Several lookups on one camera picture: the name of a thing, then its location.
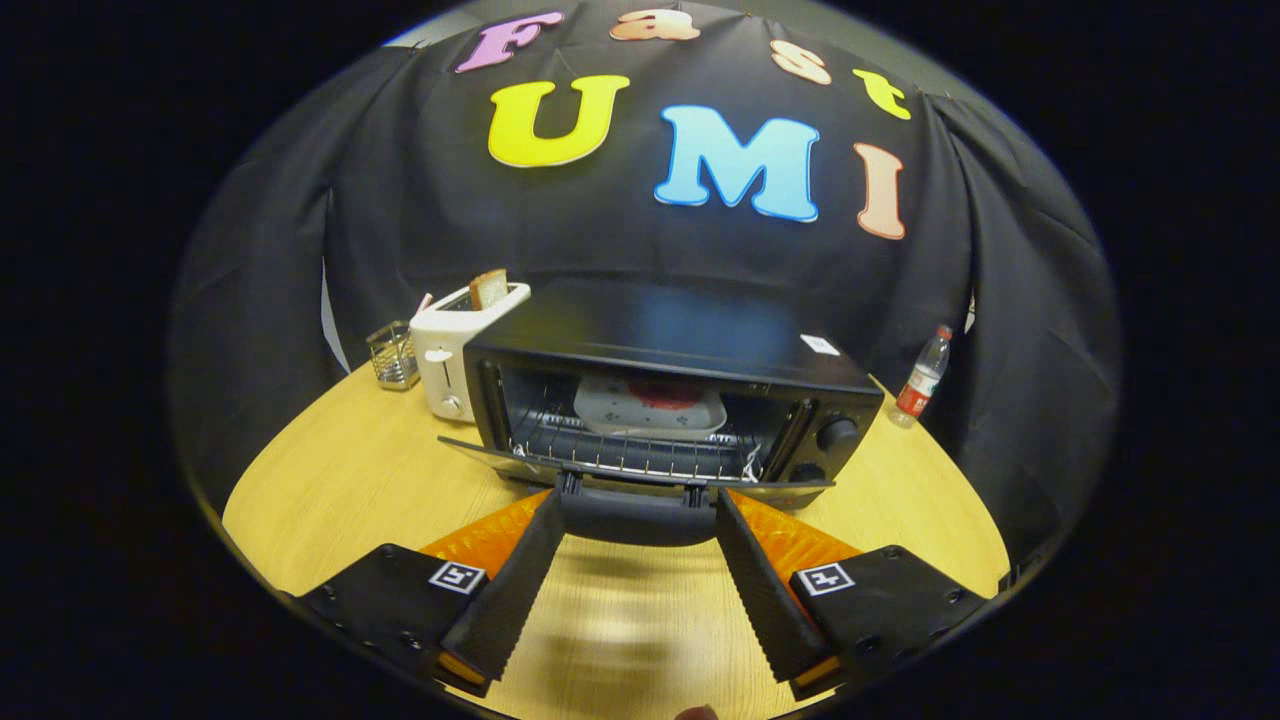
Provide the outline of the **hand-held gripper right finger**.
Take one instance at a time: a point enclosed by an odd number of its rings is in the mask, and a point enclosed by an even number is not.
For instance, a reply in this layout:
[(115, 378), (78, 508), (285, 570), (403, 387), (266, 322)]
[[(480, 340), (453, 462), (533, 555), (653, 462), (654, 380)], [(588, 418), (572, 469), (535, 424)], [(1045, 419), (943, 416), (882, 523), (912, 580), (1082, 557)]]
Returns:
[(986, 603), (902, 546), (861, 551), (731, 489), (716, 532), (771, 671), (796, 700), (881, 684)]

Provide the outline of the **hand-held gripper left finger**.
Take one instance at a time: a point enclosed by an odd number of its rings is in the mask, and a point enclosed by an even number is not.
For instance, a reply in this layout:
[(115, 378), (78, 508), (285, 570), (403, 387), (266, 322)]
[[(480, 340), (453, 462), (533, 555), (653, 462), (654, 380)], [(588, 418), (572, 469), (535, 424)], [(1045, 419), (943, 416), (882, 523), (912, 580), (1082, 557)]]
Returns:
[(380, 544), (294, 601), (398, 673), (484, 697), (563, 537), (561, 493), (543, 491), (421, 550)]

